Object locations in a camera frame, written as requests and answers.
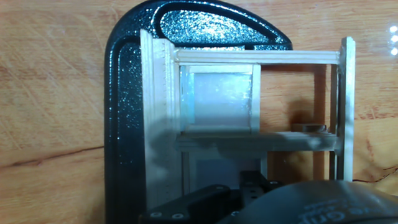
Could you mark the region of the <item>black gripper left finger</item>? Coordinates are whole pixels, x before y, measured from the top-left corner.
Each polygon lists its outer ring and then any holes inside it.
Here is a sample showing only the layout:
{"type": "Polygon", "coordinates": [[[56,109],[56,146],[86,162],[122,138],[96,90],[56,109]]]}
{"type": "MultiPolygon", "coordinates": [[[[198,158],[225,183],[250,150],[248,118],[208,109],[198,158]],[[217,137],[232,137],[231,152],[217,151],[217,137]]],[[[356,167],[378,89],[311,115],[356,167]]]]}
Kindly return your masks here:
{"type": "Polygon", "coordinates": [[[148,210],[140,224],[227,223],[242,207],[239,190],[211,185],[148,210]]]}

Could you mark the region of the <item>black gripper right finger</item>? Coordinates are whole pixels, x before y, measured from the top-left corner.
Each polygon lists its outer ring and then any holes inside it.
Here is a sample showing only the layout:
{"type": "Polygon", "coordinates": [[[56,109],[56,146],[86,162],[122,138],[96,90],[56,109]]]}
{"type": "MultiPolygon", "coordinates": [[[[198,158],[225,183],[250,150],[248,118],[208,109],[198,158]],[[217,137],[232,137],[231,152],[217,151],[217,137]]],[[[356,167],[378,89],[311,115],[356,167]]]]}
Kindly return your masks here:
{"type": "Polygon", "coordinates": [[[259,171],[245,170],[239,173],[239,192],[241,204],[247,207],[264,194],[283,187],[285,184],[276,180],[267,180],[259,171]]]}

